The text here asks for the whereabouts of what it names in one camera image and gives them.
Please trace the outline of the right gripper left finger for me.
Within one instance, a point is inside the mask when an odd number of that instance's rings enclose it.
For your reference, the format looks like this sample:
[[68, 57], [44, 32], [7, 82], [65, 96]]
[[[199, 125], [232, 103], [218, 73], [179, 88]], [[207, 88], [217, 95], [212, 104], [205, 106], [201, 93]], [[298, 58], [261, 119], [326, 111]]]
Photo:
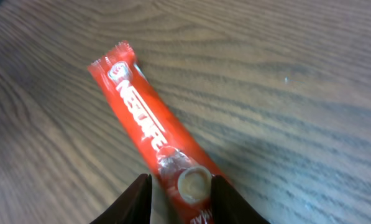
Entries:
[[149, 224], [152, 176], [140, 174], [133, 183], [90, 224]]

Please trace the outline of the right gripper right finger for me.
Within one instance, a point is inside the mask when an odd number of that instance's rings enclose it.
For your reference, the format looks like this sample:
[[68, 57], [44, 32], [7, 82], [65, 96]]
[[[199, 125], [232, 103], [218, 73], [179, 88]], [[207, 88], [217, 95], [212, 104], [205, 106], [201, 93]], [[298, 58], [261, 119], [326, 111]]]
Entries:
[[215, 224], [269, 224], [221, 175], [211, 180], [211, 211]]

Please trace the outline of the red Nescafe stick sachet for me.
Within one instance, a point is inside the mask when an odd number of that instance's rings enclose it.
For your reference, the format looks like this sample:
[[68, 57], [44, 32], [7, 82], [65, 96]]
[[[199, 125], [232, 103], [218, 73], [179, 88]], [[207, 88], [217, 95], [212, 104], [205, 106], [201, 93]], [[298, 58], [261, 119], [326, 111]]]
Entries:
[[144, 77], [129, 43], [88, 70], [182, 220], [212, 223], [211, 179], [221, 171]]

